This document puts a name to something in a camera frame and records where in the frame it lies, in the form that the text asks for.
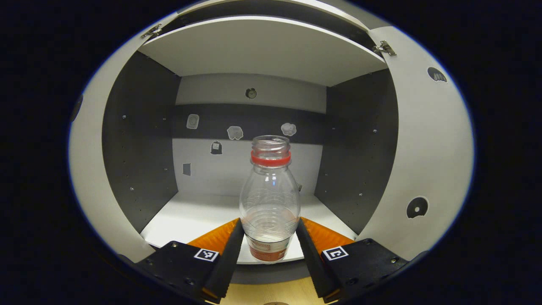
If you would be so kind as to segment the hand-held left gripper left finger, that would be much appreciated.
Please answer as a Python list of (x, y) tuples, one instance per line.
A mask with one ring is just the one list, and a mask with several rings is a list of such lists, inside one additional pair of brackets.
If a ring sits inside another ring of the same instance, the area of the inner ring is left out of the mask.
[(243, 237), (241, 220), (236, 218), (189, 243), (170, 241), (135, 268), (198, 304), (219, 304), (238, 264)]

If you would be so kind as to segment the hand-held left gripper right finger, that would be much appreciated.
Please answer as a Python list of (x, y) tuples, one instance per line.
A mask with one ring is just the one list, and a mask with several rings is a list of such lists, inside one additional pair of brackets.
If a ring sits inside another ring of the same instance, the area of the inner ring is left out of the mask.
[(300, 217), (296, 235), (317, 296), (324, 303), (357, 299), (409, 264), (371, 238), (354, 241), (305, 217)]

